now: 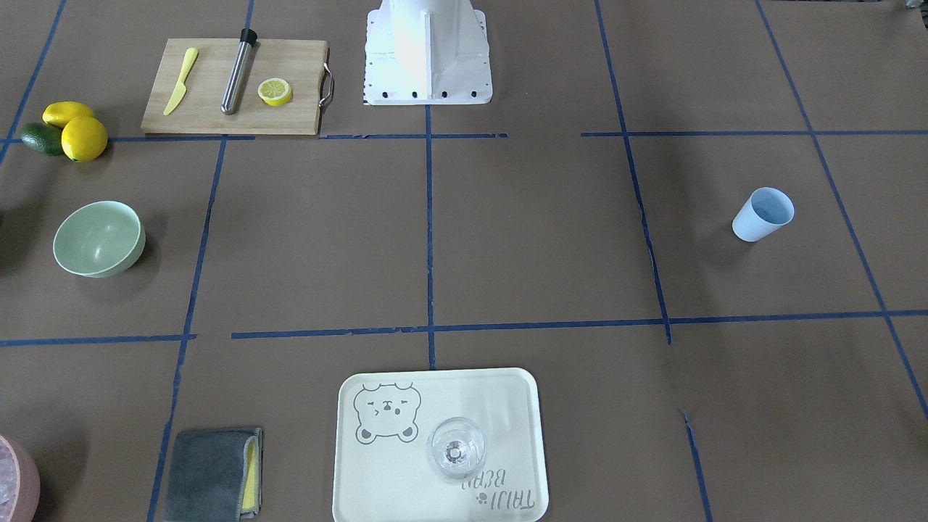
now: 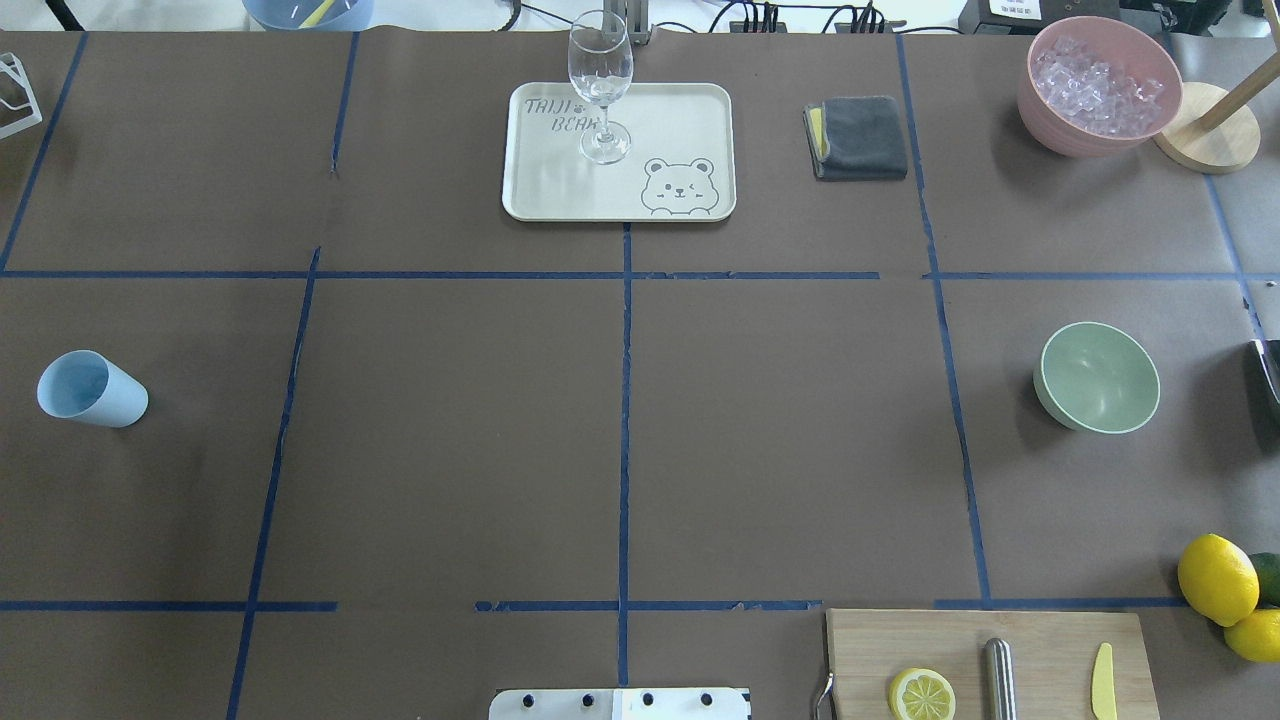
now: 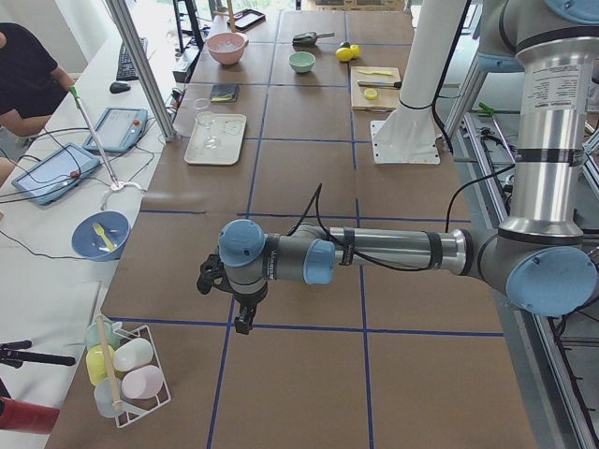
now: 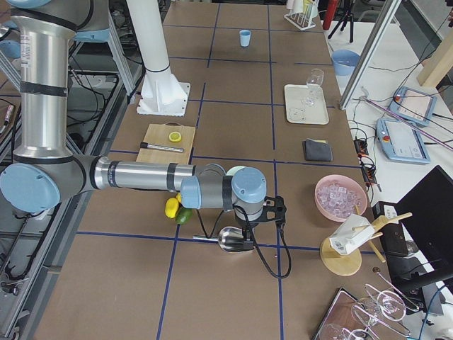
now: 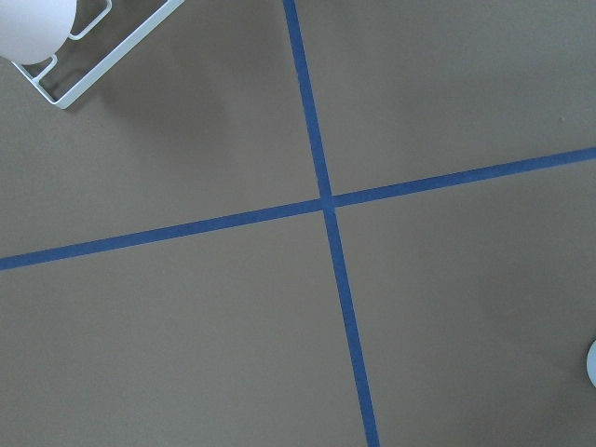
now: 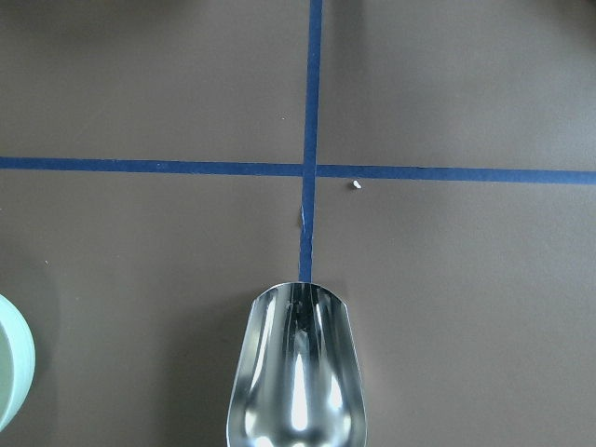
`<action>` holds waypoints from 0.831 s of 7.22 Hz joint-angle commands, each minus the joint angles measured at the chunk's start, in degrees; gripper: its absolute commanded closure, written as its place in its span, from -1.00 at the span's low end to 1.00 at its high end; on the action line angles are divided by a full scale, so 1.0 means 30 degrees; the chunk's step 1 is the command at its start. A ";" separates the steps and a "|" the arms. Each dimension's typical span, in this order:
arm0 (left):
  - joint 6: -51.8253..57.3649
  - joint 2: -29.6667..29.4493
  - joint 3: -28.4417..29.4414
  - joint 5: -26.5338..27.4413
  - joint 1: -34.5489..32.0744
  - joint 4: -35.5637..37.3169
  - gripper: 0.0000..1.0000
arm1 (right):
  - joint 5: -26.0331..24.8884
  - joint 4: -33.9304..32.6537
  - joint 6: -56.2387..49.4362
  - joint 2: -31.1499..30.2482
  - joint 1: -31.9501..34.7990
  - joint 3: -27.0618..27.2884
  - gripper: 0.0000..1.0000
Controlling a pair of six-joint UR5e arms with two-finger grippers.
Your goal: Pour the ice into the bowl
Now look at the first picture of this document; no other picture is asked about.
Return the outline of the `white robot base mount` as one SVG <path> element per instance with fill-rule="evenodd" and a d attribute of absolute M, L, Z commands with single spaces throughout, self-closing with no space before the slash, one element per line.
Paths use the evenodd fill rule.
<path fill-rule="evenodd" d="M 493 99 L 486 17 L 470 1 L 384 1 L 369 11 L 365 29 L 365 105 Z"/>

